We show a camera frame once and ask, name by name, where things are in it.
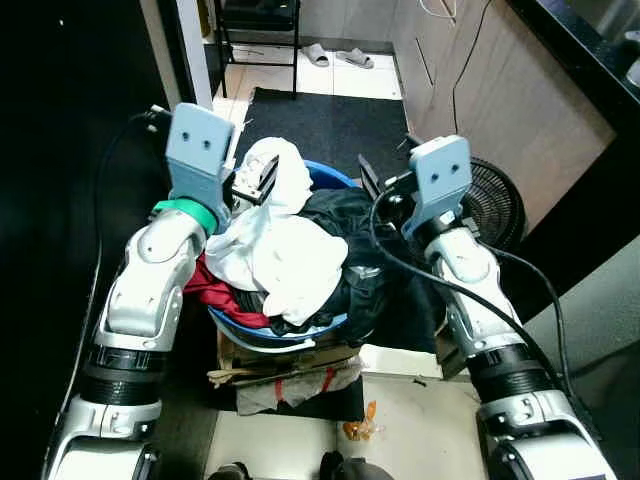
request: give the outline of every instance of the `white cable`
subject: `white cable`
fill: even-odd
[[[425,6],[424,0],[418,0],[418,4],[425,12],[436,18],[448,18],[450,20],[454,20],[456,18],[456,14],[458,13],[458,0],[453,0],[453,13],[451,15],[441,15],[439,13],[432,12]]]

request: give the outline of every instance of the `chair leg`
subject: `chair leg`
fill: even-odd
[[[233,45],[231,45],[231,39],[229,38],[229,30],[227,30],[227,27],[225,26],[222,27],[222,33],[224,33],[225,41],[227,42],[227,45],[229,45],[229,54],[231,55],[231,63],[235,63],[236,59],[233,56]]]
[[[222,95],[227,98],[227,81],[225,79],[226,61],[224,59],[224,48],[222,45],[221,29],[222,22],[220,21],[220,15],[222,14],[222,8],[220,6],[220,0],[214,0],[214,8],[216,14],[216,46],[218,47],[218,64],[220,65],[220,76],[222,81]]]
[[[293,31],[293,99],[295,100],[298,88],[298,49],[300,48],[300,38],[299,38],[299,29],[298,24],[300,23],[300,2],[298,1],[298,5],[296,7],[295,13],[295,25]]]

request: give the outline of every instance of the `wire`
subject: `wire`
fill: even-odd
[[[451,15],[442,15],[439,13],[435,13],[432,10],[429,10],[424,4],[424,0],[418,0],[418,4],[420,4],[420,6],[425,12],[427,12],[432,17],[436,17],[436,18],[448,18],[450,20],[455,20],[456,15],[458,13],[458,0],[453,0],[453,12],[451,13]]]
[[[533,338],[531,338],[531,336],[526,332],[526,330],[524,330],[524,328],[522,328],[522,326],[519,325],[513,318],[511,318],[505,312],[500,310],[494,304],[492,304],[488,300],[484,299],[483,297],[481,297],[477,293],[475,293],[475,292],[473,292],[473,291],[471,291],[471,290],[469,290],[469,289],[467,289],[467,288],[465,288],[463,286],[460,286],[460,285],[457,285],[455,283],[449,282],[448,280],[440,278],[440,277],[438,277],[436,275],[432,275],[432,274],[430,274],[428,272],[425,272],[424,270],[421,270],[421,269],[411,265],[410,263],[407,263],[407,262],[399,259],[398,257],[393,255],[389,250],[387,250],[380,243],[380,240],[378,239],[378,236],[376,235],[376,231],[375,231],[376,213],[378,211],[378,207],[380,206],[380,203],[382,202],[382,200],[384,200],[386,197],[391,195],[393,192],[394,192],[394,189],[392,187],[392,188],[384,191],[380,195],[378,195],[378,197],[373,202],[373,205],[371,207],[371,211],[369,212],[369,236],[371,237],[371,241],[373,242],[374,246],[378,250],[380,250],[382,255],[388,261],[390,261],[392,263],[395,263],[399,267],[404,268],[404,269],[410,271],[411,273],[414,273],[415,275],[418,275],[418,276],[421,276],[423,278],[426,278],[427,280],[429,280],[429,281],[431,281],[433,283],[436,283],[438,285],[441,285],[443,287],[447,287],[447,288],[449,288],[451,290],[454,290],[454,291],[456,291],[458,293],[461,293],[461,294],[469,297],[470,299],[475,300],[480,305],[482,305],[484,308],[489,310],[491,313],[493,313],[496,316],[498,316],[507,325],[509,325],[518,335],[520,335],[520,337],[525,341],[525,343],[527,344],[527,346],[531,350],[531,353],[537,358],[537,360],[540,362],[542,367],[547,371],[547,374],[549,375],[549,379],[550,379],[551,383],[554,385],[554,387],[559,389],[559,390],[563,390],[564,391],[563,385],[558,381],[558,376],[555,373],[555,369],[553,368],[553,365],[551,364],[551,362],[549,361],[549,359],[547,358],[545,353],[538,346],[538,344],[535,342],[535,340],[533,340]]]
[[[525,267],[531,269],[531,271],[538,275],[538,277],[540,277],[540,279],[544,283],[547,291],[549,292],[549,296],[551,297],[551,302],[553,304],[553,309],[556,316],[556,326],[558,332],[558,353],[560,355],[560,368],[562,370],[562,379],[565,390],[570,396],[577,397],[573,389],[573,385],[571,384],[569,359],[567,356],[567,337],[565,333],[564,314],[562,313],[562,306],[560,305],[560,299],[558,298],[558,294],[556,293],[555,288],[553,288],[553,285],[551,284],[547,276],[542,272],[542,270],[536,267],[533,263],[528,262],[524,258],[518,257],[517,255],[505,252],[490,245],[486,245],[484,243],[483,245],[490,251],[492,251],[496,256],[506,258],[516,263],[520,263],[521,265],[524,265]]]
[[[57,429],[60,425],[60,420],[64,417],[64,414],[69,406],[69,402],[71,400],[71,394],[73,393],[73,385],[75,384],[76,378],[78,376],[78,371],[80,370],[80,361],[82,359],[82,353],[84,351],[85,343],[87,341],[87,333],[89,332],[89,326],[91,324],[91,319],[93,318],[93,311],[96,301],[96,293],[98,290],[98,285],[100,283],[100,273],[102,269],[102,257],[103,257],[103,240],[102,240],[102,177],[104,176],[104,172],[106,170],[107,164],[113,157],[115,153],[116,147],[118,143],[122,140],[122,138],[126,135],[129,129],[138,121],[149,119],[150,114],[139,113],[129,117],[127,123],[125,123],[120,131],[111,139],[109,146],[104,151],[98,166],[96,168],[96,173],[93,178],[93,218],[94,218],[94,232],[96,237],[96,258],[93,267],[93,275],[91,278],[91,286],[89,288],[89,297],[87,301],[87,308],[84,313],[84,317],[82,318],[82,324],[80,327],[80,337],[78,338],[78,343],[76,347],[76,354],[73,360],[73,368],[71,370],[71,377],[69,378],[69,383],[67,385],[67,389],[64,394],[64,398],[62,400],[62,404],[60,405],[60,409],[56,414],[56,418],[54,420],[53,431],[51,437],[49,439],[49,444],[47,446],[47,450],[45,452],[45,457],[43,461],[42,475],[41,478],[44,478],[46,475],[48,458],[49,458],[49,450],[53,443],[53,438],[56,435]]]
[[[453,126],[456,129],[456,134],[459,132],[458,112],[456,108],[456,88],[458,88],[458,84],[460,83],[460,80],[462,80],[462,76],[464,75],[464,72],[466,72],[467,66],[469,65],[469,61],[471,60],[471,56],[473,55],[473,51],[476,48],[476,44],[478,43],[478,37],[480,36],[480,30],[482,30],[482,23],[484,22],[484,16],[487,13],[487,9],[489,8],[489,4],[491,4],[491,2],[492,0],[487,0],[487,3],[485,3],[484,7],[482,7],[482,13],[480,14],[480,23],[478,23],[478,29],[476,30],[475,37],[473,37],[471,48],[469,49],[469,53],[467,54],[466,60],[464,61],[462,70],[460,70],[460,74],[458,75],[458,78],[456,78],[456,81],[453,84],[453,90],[451,92],[451,101],[453,104]]]

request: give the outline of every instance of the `white towel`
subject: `white towel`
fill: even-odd
[[[309,171],[295,145],[264,138],[243,162],[279,156],[276,180],[263,205],[240,214],[222,235],[209,238],[207,268],[241,290],[264,290],[267,316],[301,325],[340,281],[347,244],[298,213],[311,196]]]

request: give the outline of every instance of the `wooden cabinet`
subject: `wooden cabinet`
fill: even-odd
[[[456,133],[453,90],[486,3],[458,0],[455,22],[431,17],[419,5],[412,11],[413,5],[416,2],[399,1],[392,31],[409,125],[426,139]],[[420,60],[411,53],[415,39],[429,73],[423,80],[411,65]],[[428,85],[429,95],[415,82]],[[473,153],[505,170],[520,190],[530,229],[614,137],[505,0],[494,0],[486,11],[455,87],[455,108],[458,133],[469,139]]]
[[[425,7],[432,12],[448,15],[442,0],[423,0],[423,2]],[[461,6],[461,1],[458,0],[458,7]],[[435,83],[438,75],[438,65],[445,49],[453,38],[455,22],[447,18],[430,16],[423,11],[419,11],[418,14],[420,19],[416,36],[429,77],[432,83]]]

